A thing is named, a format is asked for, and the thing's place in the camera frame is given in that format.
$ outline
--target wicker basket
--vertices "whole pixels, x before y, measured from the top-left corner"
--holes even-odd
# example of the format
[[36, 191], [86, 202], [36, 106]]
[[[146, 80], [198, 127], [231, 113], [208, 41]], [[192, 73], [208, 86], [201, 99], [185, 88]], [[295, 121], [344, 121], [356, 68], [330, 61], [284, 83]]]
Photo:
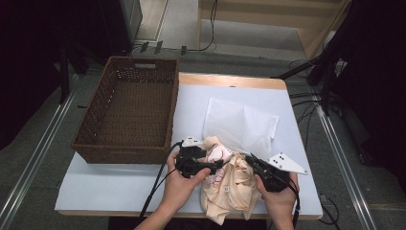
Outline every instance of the wicker basket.
[[161, 164], [178, 87], [176, 59], [111, 57], [72, 148], [87, 163]]

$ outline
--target black electronic device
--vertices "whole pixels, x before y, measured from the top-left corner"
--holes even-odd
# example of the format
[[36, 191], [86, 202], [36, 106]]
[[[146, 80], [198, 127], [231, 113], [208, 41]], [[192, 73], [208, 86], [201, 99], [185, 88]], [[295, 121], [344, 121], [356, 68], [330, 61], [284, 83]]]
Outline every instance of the black electronic device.
[[253, 168], [254, 173], [259, 175], [268, 192], [279, 193], [290, 183], [289, 172], [281, 171], [269, 165], [252, 153], [245, 156], [245, 161]]
[[190, 178], [205, 168], [211, 170], [210, 174], [215, 174], [218, 169], [223, 167], [223, 160], [218, 160], [213, 163], [198, 161], [199, 158], [205, 156], [206, 151], [197, 146], [181, 147], [176, 157], [176, 169], [179, 170], [184, 177]]

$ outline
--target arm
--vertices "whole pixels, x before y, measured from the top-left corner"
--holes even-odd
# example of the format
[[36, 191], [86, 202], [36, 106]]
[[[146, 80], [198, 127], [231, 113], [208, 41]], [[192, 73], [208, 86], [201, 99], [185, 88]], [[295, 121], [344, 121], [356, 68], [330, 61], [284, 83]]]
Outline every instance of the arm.
[[[261, 198], [265, 201], [266, 210], [273, 220], [275, 227], [278, 230], [294, 229], [292, 223], [292, 211], [295, 205], [296, 196], [286, 188], [280, 193], [269, 193], [265, 190], [262, 180], [258, 175], [255, 175], [256, 186], [261, 194]], [[290, 173], [290, 178], [299, 189], [298, 175], [294, 172]]]
[[[172, 153], [167, 161], [168, 173], [175, 169], [175, 158], [178, 152]], [[193, 178], [185, 178], [178, 171], [173, 171], [165, 181], [164, 196], [158, 208], [142, 223], [136, 230], [158, 230], [164, 229], [173, 215], [185, 205], [191, 196], [194, 187], [210, 174], [210, 169], [203, 169]]]

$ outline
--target white table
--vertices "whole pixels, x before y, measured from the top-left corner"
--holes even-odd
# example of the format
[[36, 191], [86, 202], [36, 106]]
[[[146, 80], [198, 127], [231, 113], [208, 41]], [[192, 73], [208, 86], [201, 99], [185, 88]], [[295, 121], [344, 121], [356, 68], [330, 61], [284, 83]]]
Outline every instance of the white table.
[[[323, 211], [284, 82], [180, 73], [172, 143], [189, 135], [202, 138], [210, 97], [247, 104], [280, 116], [272, 149], [274, 152], [284, 152], [308, 171], [308, 175], [299, 174], [302, 206], [300, 219], [319, 219]], [[63, 215], [139, 216], [159, 167], [142, 164], [87, 164], [76, 153], [61, 184], [55, 210]], [[159, 204], [163, 189], [164, 184], [156, 191], [147, 214], [153, 212]], [[199, 188], [194, 190], [177, 217], [205, 217], [200, 206]], [[243, 219], [243, 216], [234, 213], [228, 218]], [[251, 218], [268, 218], [261, 199]]]

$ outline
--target white surface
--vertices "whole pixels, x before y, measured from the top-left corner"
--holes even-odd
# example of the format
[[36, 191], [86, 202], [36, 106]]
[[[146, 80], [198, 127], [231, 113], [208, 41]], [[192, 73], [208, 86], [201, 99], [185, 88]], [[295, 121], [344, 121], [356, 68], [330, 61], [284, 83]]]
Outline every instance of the white surface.
[[[188, 136], [203, 138], [202, 128], [210, 97], [247, 104], [280, 117], [272, 150], [284, 152], [308, 171], [308, 175], [299, 174], [301, 216], [320, 217], [322, 208], [287, 91], [181, 84], [173, 121], [172, 143]], [[76, 153], [63, 179], [55, 209], [139, 213], [158, 169], [158, 165], [89, 165]], [[149, 212], [158, 205], [162, 192], [163, 185], [151, 200], [147, 209]], [[196, 188], [179, 213], [202, 212], [200, 189]], [[266, 214], [262, 200], [259, 200], [255, 214]]]
[[244, 103], [209, 99], [203, 125], [203, 136], [216, 136], [231, 150], [254, 153], [260, 159], [272, 156], [279, 117]]
[[280, 152], [269, 158], [268, 164], [282, 171], [307, 174], [307, 170], [305, 170], [294, 160], [290, 159], [290, 157], [288, 157], [283, 152]]

